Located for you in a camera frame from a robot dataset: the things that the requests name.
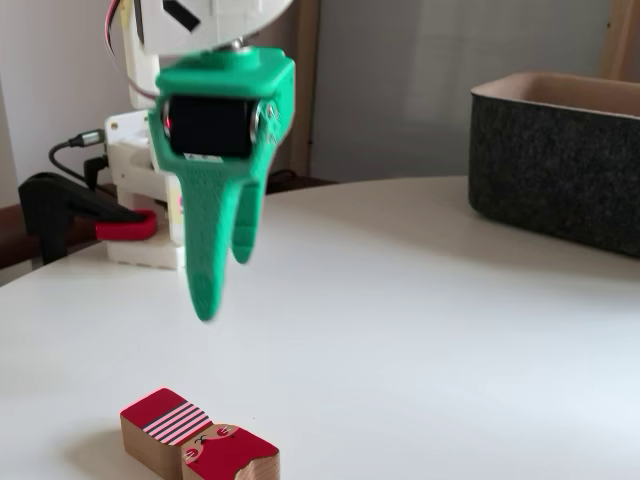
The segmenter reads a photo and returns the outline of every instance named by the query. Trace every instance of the black cable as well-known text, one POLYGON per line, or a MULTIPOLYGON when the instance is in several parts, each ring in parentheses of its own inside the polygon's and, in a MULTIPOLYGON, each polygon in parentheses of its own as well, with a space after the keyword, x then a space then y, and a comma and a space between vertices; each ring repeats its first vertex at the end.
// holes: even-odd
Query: black cable
MULTIPOLYGON (((71 141, 67 140, 66 142, 59 143, 58 145, 53 147, 51 150, 49 150, 49 161, 56 168, 59 168, 60 170, 62 170, 64 173, 66 173, 70 177, 73 177, 76 180, 80 180, 82 183, 86 184, 87 180, 82 175, 80 175, 79 173, 74 172, 73 170, 71 170, 68 167, 65 167, 58 160, 56 160, 56 153, 58 153, 60 150, 64 150, 65 148, 71 148, 71 146, 72 146, 71 141)), ((104 187, 102 187, 100 185, 97 185, 96 189, 100 190, 102 193, 106 193, 109 196, 115 197, 113 192, 110 192, 109 190, 107 190, 106 188, 104 188, 104 187)))

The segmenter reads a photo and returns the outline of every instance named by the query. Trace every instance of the red clamp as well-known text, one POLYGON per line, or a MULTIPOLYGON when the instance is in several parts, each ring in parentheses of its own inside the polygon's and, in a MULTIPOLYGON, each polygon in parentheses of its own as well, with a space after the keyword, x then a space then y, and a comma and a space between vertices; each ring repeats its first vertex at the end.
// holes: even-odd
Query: red clamp
POLYGON ((138 223, 104 223, 96 222, 96 238, 110 241, 141 241, 156 234, 156 213, 153 210, 136 210, 145 216, 138 223))

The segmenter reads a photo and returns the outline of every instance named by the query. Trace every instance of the white wall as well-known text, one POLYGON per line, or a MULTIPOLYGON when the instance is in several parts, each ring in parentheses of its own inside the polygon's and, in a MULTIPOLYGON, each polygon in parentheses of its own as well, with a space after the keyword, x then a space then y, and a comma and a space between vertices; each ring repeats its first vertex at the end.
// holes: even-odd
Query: white wall
POLYGON ((466 171, 475 85, 596 75, 610 0, 323 0, 312 169, 339 181, 466 171))
MULTIPOLYGON (((54 144, 131 110, 102 40, 108 3, 0 0, 0 81, 20 182, 54 170, 47 160, 54 144)), ((83 160, 100 153, 74 149, 60 159, 81 171, 83 160)))

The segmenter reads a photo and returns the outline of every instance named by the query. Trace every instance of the cable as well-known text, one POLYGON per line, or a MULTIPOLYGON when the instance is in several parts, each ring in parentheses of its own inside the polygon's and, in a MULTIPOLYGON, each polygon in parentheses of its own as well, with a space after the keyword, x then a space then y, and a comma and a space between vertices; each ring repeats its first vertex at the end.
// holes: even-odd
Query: cable
MULTIPOLYGON (((70 177, 75 178, 76 180, 80 180, 82 183, 87 184, 87 179, 80 175, 77 172, 74 172, 68 167, 62 165, 57 159, 56 154, 60 150, 64 150, 65 148, 73 148, 73 147, 90 147, 92 145, 98 145, 104 141, 104 131, 102 130, 92 130, 90 132, 81 133, 74 138, 70 138, 66 142, 59 143, 54 146, 51 150, 49 150, 49 161, 58 169, 62 170, 64 173, 69 175, 70 177)), ((113 192, 110 192, 106 188, 97 185, 97 190, 100 190, 102 193, 106 193, 110 196, 115 196, 113 192)))
POLYGON ((122 73, 129 82, 131 88, 133 88, 137 93, 142 95, 149 100, 155 100, 158 96, 152 92, 145 90, 140 87, 126 72, 124 72, 120 65, 118 64, 118 59, 116 58, 116 54, 113 51, 113 45, 111 44, 111 27, 113 26, 113 21, 116 18, 116 13, 118 12, 118 7, 120 6, 121 0, 111 0, 111 4, 109 5, 109 10, 107 10, 107 18, 104 22, 104 42, 107 47, 107 51, 109 52, 109 56, 113 61, 114 65, 117 67, 118 71, 122 73))

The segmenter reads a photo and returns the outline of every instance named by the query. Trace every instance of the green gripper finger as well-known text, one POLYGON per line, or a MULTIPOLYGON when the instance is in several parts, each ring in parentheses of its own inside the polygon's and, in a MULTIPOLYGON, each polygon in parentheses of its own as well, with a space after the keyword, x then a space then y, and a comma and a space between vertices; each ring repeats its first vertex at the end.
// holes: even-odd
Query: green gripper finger
POLYGON ((206 52, 163 70, 156 83, 160 96, 149 112, 149 131, 159 169, 180 181, 189 290, 206 321, 220 305, 229 247, 240 263, 251 256, 269 165, 293 121, 295 65, 273 48, 206 52), (172 96, 255 100, 251 154, 187 158, 174 152, 162 116, 172 96))

